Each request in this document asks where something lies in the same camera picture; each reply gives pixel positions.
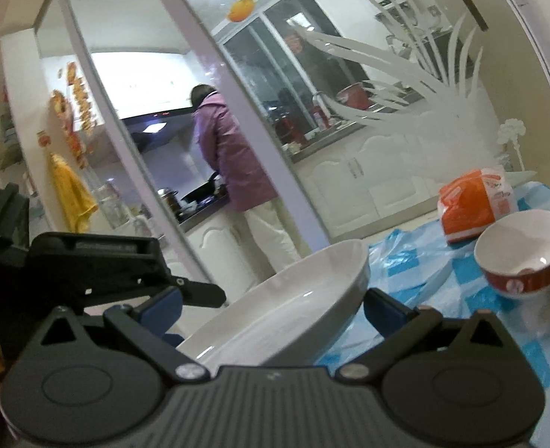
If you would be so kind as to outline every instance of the cabinet door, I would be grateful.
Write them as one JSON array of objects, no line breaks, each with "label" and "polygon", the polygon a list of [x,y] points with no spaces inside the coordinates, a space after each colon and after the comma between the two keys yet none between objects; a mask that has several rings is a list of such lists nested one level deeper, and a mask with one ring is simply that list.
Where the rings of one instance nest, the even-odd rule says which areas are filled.
[{"label": "cabinet door", "polygon": [[345,141],[330,145],[296,165],[296,173],[331,236],[370,224],[379,218]]},{"label": "cabinet door", "polygon": [[364,187],[381,217],[431,197],[425,180],[411,176],[413,171],[404,161],[407,152],[404,136],[375,135],[371,130],[361,130],[356,135],[348,154],[354,156]]},{"label": "cabinet door", "polygon": [[214,281],[225,291],[230,303],[261,281],[252,270],[231,223],[223,211],[193,230],[188,239]]}]

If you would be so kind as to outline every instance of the woman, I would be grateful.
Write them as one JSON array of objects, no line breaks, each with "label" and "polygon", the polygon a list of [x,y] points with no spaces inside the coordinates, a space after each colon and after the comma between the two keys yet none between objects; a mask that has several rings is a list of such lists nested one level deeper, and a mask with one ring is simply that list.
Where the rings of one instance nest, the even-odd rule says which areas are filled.
[{"label": "woman", "polygon": [[301,257],[282,224],[288,221],[283,203],[223,97],[201,84],[190,100],[202,156],[225,180],[232,206],[243,212],[258,247],[276,272],[295,263]]}]

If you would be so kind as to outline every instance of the bowl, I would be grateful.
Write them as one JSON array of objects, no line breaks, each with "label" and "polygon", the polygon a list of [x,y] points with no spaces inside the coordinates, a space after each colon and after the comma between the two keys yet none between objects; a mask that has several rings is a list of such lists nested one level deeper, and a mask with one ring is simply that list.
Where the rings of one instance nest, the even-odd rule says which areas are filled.
[{"label": "bowl", "polygon": [[507,215],[488,227],[474,258],[495,292],[524,299],[550,287],[550,211]]},{"label": "bowl", "polygon": [[313,365],[354,318],[369,278],[367,246],[338,242],[250,290],[177,350],[213,374],[222,365]]}]

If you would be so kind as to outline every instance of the white plate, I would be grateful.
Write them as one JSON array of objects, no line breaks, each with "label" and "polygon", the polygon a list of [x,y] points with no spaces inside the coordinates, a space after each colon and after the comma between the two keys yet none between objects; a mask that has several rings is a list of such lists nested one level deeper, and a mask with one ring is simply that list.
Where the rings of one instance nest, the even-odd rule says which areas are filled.
[{"label": "white plate", "polygon": [[311,365],[343,332],[370,279],[359,239],[322,249],[269,278],[177,347],[221,365]]}]

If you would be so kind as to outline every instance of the ceiling light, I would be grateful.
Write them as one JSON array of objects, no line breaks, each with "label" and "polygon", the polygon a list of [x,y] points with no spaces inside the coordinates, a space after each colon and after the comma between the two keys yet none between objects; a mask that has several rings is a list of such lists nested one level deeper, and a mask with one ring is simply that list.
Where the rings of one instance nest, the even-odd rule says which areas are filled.
[{"label": "ceiling light", "polygon": [[142,133],[158,133],[166,124],[167,123],[155,123],[153,125],[148,125]]}]

